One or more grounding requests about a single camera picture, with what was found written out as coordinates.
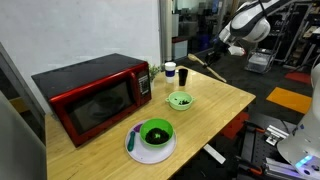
black cup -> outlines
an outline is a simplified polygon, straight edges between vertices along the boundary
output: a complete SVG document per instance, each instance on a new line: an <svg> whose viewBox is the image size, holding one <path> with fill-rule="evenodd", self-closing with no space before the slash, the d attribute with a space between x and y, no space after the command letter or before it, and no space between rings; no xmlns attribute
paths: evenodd
<svg viewBox="0 0 320 180"><path fill-rule="evenodd" d="M179 86L185 86L188 76L188 69L179 69Z"/></svg>

wooden table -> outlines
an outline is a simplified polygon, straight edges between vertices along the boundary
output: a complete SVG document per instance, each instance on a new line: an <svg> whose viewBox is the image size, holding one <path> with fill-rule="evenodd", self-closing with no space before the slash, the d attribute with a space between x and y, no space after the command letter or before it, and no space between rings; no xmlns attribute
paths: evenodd
<svg viewBox="0 0 320 180"><path fill-rule="evenodd" d="M187 111L172 109L165 98L186 91L196 98ZM48 179L168 179L227 125L254 95L189 69L185 87L155 79L152 100L113 128L75 148L59 121L46 116ZM171 122L177 146L165 161L145 165L125 149L129 129L141 120L160 117Z"/></svg>

microwave window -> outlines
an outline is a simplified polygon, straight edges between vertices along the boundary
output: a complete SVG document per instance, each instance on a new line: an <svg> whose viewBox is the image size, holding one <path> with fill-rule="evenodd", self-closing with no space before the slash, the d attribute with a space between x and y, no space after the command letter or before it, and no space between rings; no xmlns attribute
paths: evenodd
<svg viewBox="0 0 320 180"><path fill-rule="evenodd" d="M78 134L94 128L134 103L128 82L110 86L66 107Z"/></svg>

microwave control panel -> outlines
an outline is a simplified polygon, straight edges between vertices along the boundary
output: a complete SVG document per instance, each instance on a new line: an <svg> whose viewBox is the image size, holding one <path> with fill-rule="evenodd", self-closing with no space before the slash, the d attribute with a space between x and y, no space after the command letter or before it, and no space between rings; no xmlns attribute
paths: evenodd
<svg viewBox="0 0 320 180"><path fill-rule="evenodd" d="M149 76L145 72L141 72L138 74L139 88L141 95L145 95L150 91L150 81Z"/></svg>

microwave handle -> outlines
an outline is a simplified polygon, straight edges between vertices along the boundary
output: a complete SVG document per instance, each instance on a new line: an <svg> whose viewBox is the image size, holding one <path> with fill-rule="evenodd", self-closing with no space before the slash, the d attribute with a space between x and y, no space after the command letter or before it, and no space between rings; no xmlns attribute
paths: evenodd
<svg viewBox="0 0 320 180"><path fill-rule="evenodd" d="M140 104L141 104L141 98L140 98L140 94L139 94L139 82L138 82L138 79L137 79L137 76L131 71L130 72L130 76L131 76L131 79L132 79L132 81L131 81L131 84L132 84L132 86L133 86L133 89L134 89L134 94L133 94L133 96L134 96L134 100L137 102L137 105L138 106L140 106Z"/></svg>

